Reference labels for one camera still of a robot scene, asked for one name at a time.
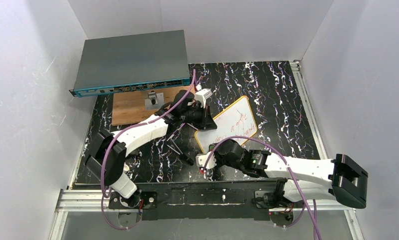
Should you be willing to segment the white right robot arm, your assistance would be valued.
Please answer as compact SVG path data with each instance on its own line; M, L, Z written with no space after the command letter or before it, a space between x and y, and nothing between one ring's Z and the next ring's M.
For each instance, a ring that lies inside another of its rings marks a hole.
M206 159L208 169L228 166L253 178L281 179L272 195L274 202L336 200L355 209L367 206L369 174L346 154L338 153L332 159L296 158L276 150L247 150L227 139L216 144Z

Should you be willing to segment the yellow-framed whiteboard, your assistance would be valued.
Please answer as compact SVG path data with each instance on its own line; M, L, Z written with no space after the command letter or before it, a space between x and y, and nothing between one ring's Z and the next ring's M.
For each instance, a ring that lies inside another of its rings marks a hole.
M209 145L219 143L227 137L251 138L258 131L249 98L245 95L220 112L213 120L217 129L198 130L194 134L202 153L209 151Z

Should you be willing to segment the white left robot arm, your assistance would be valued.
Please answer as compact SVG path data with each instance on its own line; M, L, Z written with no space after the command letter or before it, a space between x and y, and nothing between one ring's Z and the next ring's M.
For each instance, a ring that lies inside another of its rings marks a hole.
M124 173L129 154L150 141L164 137L177 124L188 124L201 131L215 130L207 100L210 89L195 93L180 90L174 100L165 103L146 120L131 125L126 131L100 131L93 139L84 165L104 187L110 187L124 199L135 199L140 190Z

